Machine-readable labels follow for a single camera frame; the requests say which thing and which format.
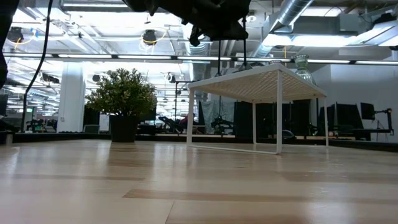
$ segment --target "white metal table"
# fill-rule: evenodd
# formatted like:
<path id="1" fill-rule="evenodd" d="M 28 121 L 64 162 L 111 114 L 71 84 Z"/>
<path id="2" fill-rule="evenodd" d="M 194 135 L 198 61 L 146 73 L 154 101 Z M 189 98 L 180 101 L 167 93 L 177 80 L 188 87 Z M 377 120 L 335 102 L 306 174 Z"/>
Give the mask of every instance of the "white metal table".
<path id="1" fill-rule="evenodd" d="M 263 154 L 280 154 L 282 152 L 282 101 L 307 100 L 324 98 L 325 112 L 325 137 L 326 147 L 329 146 L 326 93 L 319 87 L 304 80 L 281 64 L 273 64 L 265 67 L 253 68 L 222 77 L 190 83 L 188 135 L 187 145 L 210 149 L 222 149 L 239 152 L 255 152 Z M 196 146 L 192 144 L 193 127 L 193 101 L 195 91 L 204 91 L 220 96 L 226 96 L 237 100 L 252 103 L 253 143 L 257 143 L 256 136 L 256 104 L 277 102 L 277 144 L 276 152 L 252 151 L 223 147 Z"/>

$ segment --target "ceiling pipe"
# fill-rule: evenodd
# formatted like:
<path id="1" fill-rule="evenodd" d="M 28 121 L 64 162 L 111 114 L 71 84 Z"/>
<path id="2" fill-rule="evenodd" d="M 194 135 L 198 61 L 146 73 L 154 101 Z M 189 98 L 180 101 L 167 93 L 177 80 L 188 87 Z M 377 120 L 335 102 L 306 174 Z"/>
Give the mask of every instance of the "ceiling pipe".
<path id="1" fill-rule="evenodd" d="M 267 38 L 268 34 L 272 31 L 283 29 L 284 27 L 288 28 L 288 30 L 293 30 L 294 22 L 301 16 L 301 14 L 303 14 L 312 2 L 313 0 L 285 0 L 280 7 L 280 11 L 270 15 L 266 19 L 264 29 L 262 30 L 262 36 L 264 39 L 261 41 L 257 50 L 253 52 L 252 57 L 266 57 L 274 47 L 263 44 L 263 41 Z"/>

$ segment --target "ceiling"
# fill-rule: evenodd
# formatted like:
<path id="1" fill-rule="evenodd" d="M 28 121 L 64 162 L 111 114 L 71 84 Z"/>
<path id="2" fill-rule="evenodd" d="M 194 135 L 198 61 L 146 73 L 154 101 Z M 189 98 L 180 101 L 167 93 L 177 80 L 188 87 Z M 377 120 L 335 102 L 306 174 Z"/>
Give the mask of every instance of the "ceiling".
<path id="1" fill-rule="evenodd" d="M 385 6 L 397 4 L 398 1 L 366 1 L 367 9 L 373 11 Z M 49 32 L 48 54 L 146 54 L 146 55 L 187 55 L 189 49 L 188 36 L 192 26 L 181 25 L 181 19 L 169 14 L 158 12 L 153 17 L 148 13 L 131 12 L 126 7 L 93 7 L 93 4 L 122 4 L 122 1 L 100 0 L 64 0 L 63 5 L 52 10 L 52 23 Z M 354 4 L 355 1 L 314 1 L 303 16 L 327 16 L 335 17 Z M 255 51 L 264 37 L 261 27 L 264 25 L 266 16 L 277 12 L 281 1 L 252 1 L 251 10 L 255 20 L 247 24 L 248 52 Z M 364 11 L 363 4 L 358 4 L 350 13 L 356 14 Z M 19 7 L 14 16 L 12 26 L 22 27 L 24 41 L 15 44 L 6 41 L 3 52 L 27 52 L 41 53 L 43 50 L 45 31 L 45 7 Z M 157 42 L 154 46 L 148 46 L 142 42 L 145 30 L 155 30 Z M 218 42 L 206 42 L 209 50 L 204 55 L 218 55 Z M 242 41 L 222 41 L 221 51 L 225 56 L 243 53 Z M 325 59 L 378 59 L 382 60 L 391 55 L 388 47 L 298 47 L 286 46 L 286 48 L 274 47 L 271 52 L 274 57 L 291 58 L 297 54 L 309 54 L 311 58 Z M 21 84 L 29 84 L 38 60 L 27 60 L 23 58 L 7 58 L 10 68 L 9 78 Z M 62 69 L 66 62 L 54 61 L 48 58 L 43 64 L 42 71 L 52 75 L 62 82 Z M 92 81 L 94 74 L 101 75 L 108 70 L 116 68 L 136 68 L 147 77 L 148 82 L 155 85 L 159 90 L 168 90 L 165 97 L 161 97 L 158 108 L 163 113 L 171 113 L 174 108 L 175 84 L 165 80 L 165 75 L 175 75 L 177 81 L 193 80 L 191 63 L 142 63 L 142 62 L 84 62 L 87 71 L 87 94 L 96 87 Z M 57 103 L 59 99 L 60 85 L 41 81 L 39 78 L 34 83 L 33 91 L 42 91 L 46 100 Z M 187 91 L 183 91 L 182 97 L 186 98 Z M 32 99 L 41 99 L 40 95 L 32 95 Z M 187 109 L 187 104 L 181 103 L 184 108 L 179 114 Z"/>

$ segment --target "white column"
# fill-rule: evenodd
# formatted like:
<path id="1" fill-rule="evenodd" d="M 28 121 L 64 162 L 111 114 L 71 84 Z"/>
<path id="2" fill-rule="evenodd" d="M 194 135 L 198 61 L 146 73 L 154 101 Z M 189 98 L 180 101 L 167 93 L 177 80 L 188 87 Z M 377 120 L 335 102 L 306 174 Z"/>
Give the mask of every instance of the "white column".
<path id="1" fill-rule="evenodd" d="M 253 105 L 253 144 L 257 144 L 257 126 L 256 126 L 256 104 L 252 103 Z"/>
<path id="2" fill-rule="evenodd" d="M 326 105 L 326 97 L 323 99 L 323 111 L 325 113 L 325 137 L 326 137 L 326 147 L 329 146 L 329 128 L 328 128 L 328 108 Z"/>
<path id="3" fill-rule="evenodd" d="M 276 124 L 276 153 L 282 152 L 282 100 L 283 100 L 283 89 L 282 89 L 283 77 L 282 73 L 278 70 L 278 81 L 277 81 L 277 124 Z"/>
<path id="4" fill-rule="evenodd" d="M 86 91 L 83 67 L 80 62 L 63 64 L 57 132 L 83 131 Z"/>
<path id="5" fill-rule="evenodd" d="M 193 102 L 195 100 L 195 90 L 189 91 L 189 109 L 188 109 L 188 130 L 187 130 L 187 145 L 192 144 L 192 126 L 193 126 Z"/>

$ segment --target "potted plant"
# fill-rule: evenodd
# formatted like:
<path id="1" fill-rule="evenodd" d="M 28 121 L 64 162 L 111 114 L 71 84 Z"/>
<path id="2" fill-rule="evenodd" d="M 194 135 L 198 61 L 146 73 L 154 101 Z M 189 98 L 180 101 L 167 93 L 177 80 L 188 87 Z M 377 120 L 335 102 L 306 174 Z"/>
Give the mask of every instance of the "potted plant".
<path id="1" fill-rule="evenodd" d="M 99 88 L 86 96 L 87 106 L 109 114 L 112 142 L 134 142 L 139 117 L 156 106 L 155 87 L 142 75 L 119 68 L 108 71 Z"/>

